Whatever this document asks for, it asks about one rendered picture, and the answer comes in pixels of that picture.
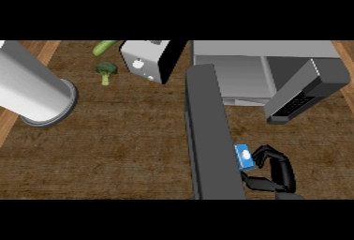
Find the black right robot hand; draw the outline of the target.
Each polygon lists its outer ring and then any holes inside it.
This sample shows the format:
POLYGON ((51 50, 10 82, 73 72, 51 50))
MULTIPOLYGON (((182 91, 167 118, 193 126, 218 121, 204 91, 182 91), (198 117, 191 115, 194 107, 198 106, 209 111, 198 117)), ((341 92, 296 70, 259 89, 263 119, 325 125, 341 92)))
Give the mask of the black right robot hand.
POLYGON ((249 176, 240 173, 241 181, 250 190, 271 192, 296 192, 296 179, 288 158, 268 144, 260 145, 252 153, 253 163, 257 168, 263 167, 265 159, 269 159, 271 179, 249 176))

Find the blue milk carton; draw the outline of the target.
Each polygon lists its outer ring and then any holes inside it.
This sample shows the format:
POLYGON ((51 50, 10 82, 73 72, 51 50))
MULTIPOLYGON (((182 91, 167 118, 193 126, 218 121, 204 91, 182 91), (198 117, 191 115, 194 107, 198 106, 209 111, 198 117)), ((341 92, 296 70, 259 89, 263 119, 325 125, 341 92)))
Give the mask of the blue milk carton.
POLYGON ((247 171, 254 168, 254 161, 252 158, 252 153, 246 144, 235 144, 234 148, 234 156, 237 160, 237 167, 240 171, 247 171))

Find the grey microwave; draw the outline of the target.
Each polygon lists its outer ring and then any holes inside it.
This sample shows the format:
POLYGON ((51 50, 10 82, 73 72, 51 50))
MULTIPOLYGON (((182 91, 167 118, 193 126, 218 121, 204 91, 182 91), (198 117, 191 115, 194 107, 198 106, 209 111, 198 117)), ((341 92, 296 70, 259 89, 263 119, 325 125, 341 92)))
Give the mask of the grey microwave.
POLYGON ((259 106, 287 123, 350 82, 328 40, 194 40, 191 63, 213 65, 226 105, 259 106))

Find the pale grey toaster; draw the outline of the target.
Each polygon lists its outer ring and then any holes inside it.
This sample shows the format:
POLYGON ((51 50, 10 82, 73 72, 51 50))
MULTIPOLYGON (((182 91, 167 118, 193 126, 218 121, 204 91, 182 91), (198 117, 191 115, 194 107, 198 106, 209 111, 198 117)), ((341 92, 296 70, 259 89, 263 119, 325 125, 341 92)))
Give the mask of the pale grey toaster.
POLYGON ((184 39, 125 40, 119 51, 128 71, 150 81, 164 84, 185 44, 184 39))

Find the green broccoli floret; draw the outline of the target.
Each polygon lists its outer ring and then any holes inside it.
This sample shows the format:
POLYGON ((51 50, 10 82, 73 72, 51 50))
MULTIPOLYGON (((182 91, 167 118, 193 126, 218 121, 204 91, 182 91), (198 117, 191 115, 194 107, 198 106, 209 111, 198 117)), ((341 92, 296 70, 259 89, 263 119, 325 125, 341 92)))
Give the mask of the green broccoli floret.
POLYGON ((108 76, 117 73, 117 67, 111 62, 100 62, 95 66, 95 72, 101 76, 101 85, 108 84, 108 76))

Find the green cucumber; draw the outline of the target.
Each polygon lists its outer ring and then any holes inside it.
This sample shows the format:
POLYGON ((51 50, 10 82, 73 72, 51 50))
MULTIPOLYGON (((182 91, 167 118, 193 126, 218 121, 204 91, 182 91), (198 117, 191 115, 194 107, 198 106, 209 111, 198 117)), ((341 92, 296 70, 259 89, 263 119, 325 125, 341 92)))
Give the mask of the green cucumber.
POLYGON ((116 40, 103 40, 92 49, 92 55, 101 56, 107 49, 117 43, 116 40))

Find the large pale grey cylinder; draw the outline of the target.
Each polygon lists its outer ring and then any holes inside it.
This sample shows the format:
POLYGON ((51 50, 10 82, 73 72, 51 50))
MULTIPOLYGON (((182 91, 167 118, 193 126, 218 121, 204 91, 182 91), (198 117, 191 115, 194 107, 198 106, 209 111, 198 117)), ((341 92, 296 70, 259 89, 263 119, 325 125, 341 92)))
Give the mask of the large pale grey cylinder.
POLYGON ((35 128, 48 128, 70 114, 77 89, 58 79, 16 40, 0 40, 0 106, 35 128))

